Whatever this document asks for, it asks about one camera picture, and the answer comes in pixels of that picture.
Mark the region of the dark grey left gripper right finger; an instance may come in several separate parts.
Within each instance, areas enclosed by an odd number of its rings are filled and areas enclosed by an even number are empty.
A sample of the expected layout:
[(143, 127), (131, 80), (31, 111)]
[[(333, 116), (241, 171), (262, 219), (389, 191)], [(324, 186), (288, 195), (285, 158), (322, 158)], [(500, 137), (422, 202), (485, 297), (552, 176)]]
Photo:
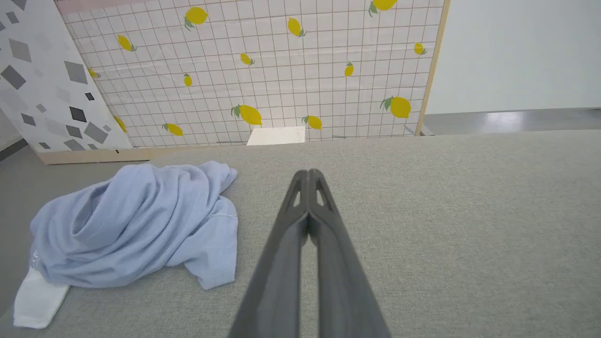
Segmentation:
[(318, 335), (390, 337), (324, 174), (310, 169), (308, 187), (308, 232), (317, 247)]

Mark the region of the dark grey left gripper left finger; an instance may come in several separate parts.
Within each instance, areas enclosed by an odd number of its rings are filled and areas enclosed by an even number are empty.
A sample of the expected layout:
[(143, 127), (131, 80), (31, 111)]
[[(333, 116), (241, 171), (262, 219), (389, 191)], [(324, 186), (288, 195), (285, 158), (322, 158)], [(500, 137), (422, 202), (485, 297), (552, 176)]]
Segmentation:
[(294, 174), (228, 336), (298, 338), (307, 170)]

